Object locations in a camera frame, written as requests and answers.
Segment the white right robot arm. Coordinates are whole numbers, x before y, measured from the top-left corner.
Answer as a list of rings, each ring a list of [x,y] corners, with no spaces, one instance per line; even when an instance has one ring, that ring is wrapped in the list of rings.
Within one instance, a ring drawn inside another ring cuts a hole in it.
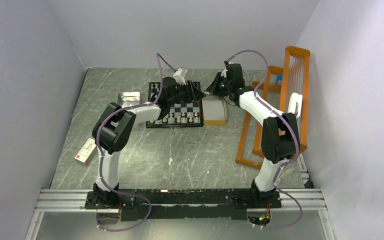
[[[228,97],[235,106],[245,110],[262,126],[261,150],[264,155],[259,174],[252,182],[250,202],[262,207],[278,190],[276,182],[285,166],[297,160],[300,139],[294,113],[282,112],[265,101],[252,86],[246,86],[239,63],[225,61],[207,92]]]

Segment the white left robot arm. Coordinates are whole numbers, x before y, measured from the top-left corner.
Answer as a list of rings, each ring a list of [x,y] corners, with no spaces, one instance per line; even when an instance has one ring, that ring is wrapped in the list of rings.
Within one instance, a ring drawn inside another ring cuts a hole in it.
[[[205,96],[191,80],[179,84],[173,77],[164,77],[150,92],[148,102],[124,107],[115,102],[108,104],[92,130],[99,153],[98,177],[92,190],[97,203],[112,208],[119,201],[120,152],[135,125],[162,120],[173,105],[198,103]]]

